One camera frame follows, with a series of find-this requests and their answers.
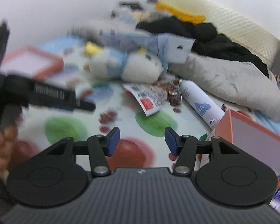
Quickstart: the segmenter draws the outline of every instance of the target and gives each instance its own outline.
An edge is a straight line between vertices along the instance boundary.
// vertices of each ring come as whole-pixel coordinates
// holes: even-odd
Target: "barcode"
[[[139,93],[138,97],[146,97],[146,93]]]
[[[136,92],[138,92],[140,90],[138,87],[132,87],[132,89]]]

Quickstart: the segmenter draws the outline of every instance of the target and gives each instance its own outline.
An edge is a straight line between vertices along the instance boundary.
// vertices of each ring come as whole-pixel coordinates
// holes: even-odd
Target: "white plush toy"
[[[105,80],[121,78],[125,82],[154,83],[168,68],[167,63],[146,49],[127,54],[88,42],[86,54],[91,55],[90,73]]]

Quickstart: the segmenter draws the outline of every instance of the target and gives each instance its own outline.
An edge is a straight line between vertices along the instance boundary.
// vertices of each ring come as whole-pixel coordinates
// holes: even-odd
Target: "gray panel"
[[[203,198],[188,178],[167,168],[117,169],[96,178],[78,199],[51,209],[20,205],[1,217],[6,224],[185,223],[279,224],[280,214],[268,205],[228,209]]]

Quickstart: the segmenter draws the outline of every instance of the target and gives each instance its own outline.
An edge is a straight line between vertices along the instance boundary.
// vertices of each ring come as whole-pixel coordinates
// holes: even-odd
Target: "plush toy eye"
[[[145,58],[146,58],[147,60],[151,60],[151,56],[150,56],[150,55],[146,55]]]

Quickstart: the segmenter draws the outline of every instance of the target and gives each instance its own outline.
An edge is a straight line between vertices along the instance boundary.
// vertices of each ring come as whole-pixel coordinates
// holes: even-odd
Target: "red label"
[[[150,110],[153,108],[153,104],[149,99],[140,99],[140,101],[146,110]]]

